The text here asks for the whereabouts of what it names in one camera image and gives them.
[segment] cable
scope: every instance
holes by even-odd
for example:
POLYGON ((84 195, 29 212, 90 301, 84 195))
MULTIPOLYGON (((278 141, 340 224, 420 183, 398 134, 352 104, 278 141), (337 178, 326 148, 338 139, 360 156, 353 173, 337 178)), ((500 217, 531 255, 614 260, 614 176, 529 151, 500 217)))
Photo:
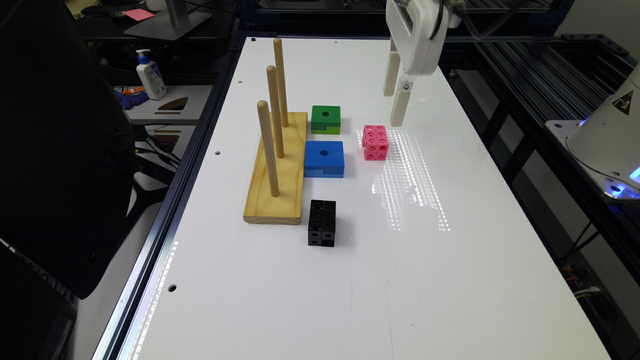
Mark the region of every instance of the cable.
POLYGON ((564 261, 568 261, 569 259, 571 259, 575 254, 579 253, 580 250, 582 250, 582 248, 584 248, 585 246, 589 245, 589 243, 591 243, 599 235, 600 235, 600 231, 596 230, 596 232, 593 233, 593 235, 589 236, 589 238, 587 240, 585 240, 582 244, 580 244, 580 246, 575 248, 575 250, 573 250, 572 253, 569 253, 569 254, 565 255, 564 261))
POLYGON ((433 40, 436 35, 438 35, 438 31, 440 31, 440 25, 442 25, 442 14, 444 13, 444 0, 440 0, 440 7, 438 8, 438 18, 436 20, 436 27, 433 29, 429 40, 433 40))
POLYGON ((584 229, 582 229, 582 232, 580 233, 580 235, 578 235, 578 238, 576 239, 576 241, 574 241, 573 245, 571 245, 571 248, 569 249, 569 251, 567 251, 567 253, 558 260, 558 262, 556 263, 558 266, 564 265, 564 262, 567 261, 568 259, 568 255, 573 252, 576 246, 578 246, 578 242, 580 242, 580 239, 582 239, 582 237, 587 232, 587 230, 589 230, 589 226, 591 226, 591 221, 589 221, 587 223, 587 226, 585 226, 584 229))
POLYGON ((201 4, 198 4, 198 3, 191 2, 191 1, 186 1, 186 0, 181 0, 181 1, 182 1, 183 3, 185 3, 185 4, 189 4, 189 5, 197 6, 197 8, 195 8, 195 9, 191 10, 192 12, 193 12, 193 11, 195 11, 195 10, 198 10, 198 9, 199 9, 199 8, 201 8, 201 7, 203 7, 203 8, 206 8, 206 9, 211 9, 211 10, 216 10, 216 11, 220 11, 220 12, 223 12, 223 13, 231 14, 231 15, 233 15, 233 16, 235 16, 235 17, 237 17, 237 16, 236 16, 236 13, 234 13, 234 12, 232 12, 232 11, 222 10, 222 9, 218 9, 218 8, 214 8, 214 7, 211 7, 211 6, 205 6, 205 5, 204 5, 204 4, 210 3, 211 1, 207 1, 207 2, 205 2, 205 3, 204 3, 204 4, 202 4, 202 5, 201 5, 201 4))
POLYGON ((151 139, 151 141, 152 141, 152 142, 153 142, 153 144, 155 145, 155 146, 151 145, 151 144, 149 143, 149 141, 147 141, 147 139, 144 139, 144 142, 146 142, 146 143, 147 143, 147 145, 151 146, 151 148, 152 148, 152 149, 157 150, 157 151, 162 151, 162 152, 164 152, 165 154, 169 154, 169 155, 173 156, 173 158, 174 158, 174 159, 178 160, 178 163, 180 163, 180 161, 182 161, 182 159, 180 159, 179 157, 177 157, 174 153, 164 150, 164 149, 162 148, 162 144, 160 144, 160 142, 158 142, 158 140, 156 140, 156 138, 154 138, 153 136, 147 136, 147 138, 151 139))
POLYGON ((515 3, 515 5, 513 5, 506 13, 502 14, 502 16, 493 24, 489 25, 489 27, 482 33, 478 32, 478 29, 476 29, 471 19, 469 19, 469 14, 467 12, 459 10, 458 7, 455 7, 453 10, 454 14, 458 15, 467 26, 469 32, 471 33, 471 36, 473 36, 473 38, 476 40, 482 40, 485 37, 493 34, 494 31, 496 31, 500 26, 507 22, 507 20, 509 20, 518 11, 518 9, 520 9, 528 1, 529 0, 520 0, 515 3))
POLYGON ((573 293, 573 295, 575 295, 576 297, 579 295, 583 295, 583 294, 595 294, 595 293, 599 293, 602 292, 602 289, 600 289, 597 286, 591 286, 587 289, 584 290, 578 290, 576 292, 573 293))
POLYGON ((158 155, 160 160, 162 160, 164 163, 166 163, 167 165, 173 166, 176 170, 178 169, 178 167, 176 165, 174 165, 174 162, 176 162, 176 161, 174 161, 173 159, 171 159, 170 157, 168 157, 168 156, 166 156, 164 154, 161 154, 158 151, 151 150, 151 149, 145 149, 145 148, 139 148, 139 147, 136 147, 135 150, 136 150, 136 152, 139 152, 141 154, 144 154, 144 153, 156 154, 156 155, 158 155))

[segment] pump bottle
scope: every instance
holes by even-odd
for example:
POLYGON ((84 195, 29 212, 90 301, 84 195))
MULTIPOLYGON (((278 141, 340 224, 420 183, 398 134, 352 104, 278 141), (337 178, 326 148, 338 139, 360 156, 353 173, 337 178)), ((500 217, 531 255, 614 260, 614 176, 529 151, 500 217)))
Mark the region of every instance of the pump bottle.
POLYGON ((138 61, 140 61, 140 65, 136 67, 136 71, 138 72, 138 76, 140 76, 142 85, 144 85, 147 91, 147 95, 149 95, 149 99, 160 100, 160 98, 167 93, 167 88, 164 86, 164 81, 162 81, 158 65, 154 61, 150 61, 145 55, 150 51, 149 49, 136 50, 138 53, 138 61))

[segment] white table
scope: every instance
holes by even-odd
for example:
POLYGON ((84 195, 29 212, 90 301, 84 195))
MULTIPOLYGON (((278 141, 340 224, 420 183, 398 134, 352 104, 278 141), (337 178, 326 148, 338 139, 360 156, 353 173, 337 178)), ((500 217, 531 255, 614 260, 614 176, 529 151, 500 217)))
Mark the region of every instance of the white table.
POLYGON ((305 179, 298 226, 242 220, 274 63, 248 39, 132 358, 609 358, 440 71, 366 162, 389 42, 283 44, 289 111, 341 106, 341 134, 308 140, 344 142, 345 178, 305 179), (335 248, 307 246, 311 199, 337 201, 335 248))

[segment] wooden base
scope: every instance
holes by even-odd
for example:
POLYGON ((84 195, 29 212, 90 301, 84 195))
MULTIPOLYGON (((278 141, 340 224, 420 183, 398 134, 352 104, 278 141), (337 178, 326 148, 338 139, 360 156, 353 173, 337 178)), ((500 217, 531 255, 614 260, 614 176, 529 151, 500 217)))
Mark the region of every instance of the wooden base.
POLYGON ((289 126, 282 128, 284 158, 276 157, 280 195, 271 196, 262 140, 253 167, 251 186, 244 207, 244 221, 250 224, 296 225, 302 211, 304 148, 307 141, 307 113, 289 113, 289 126))

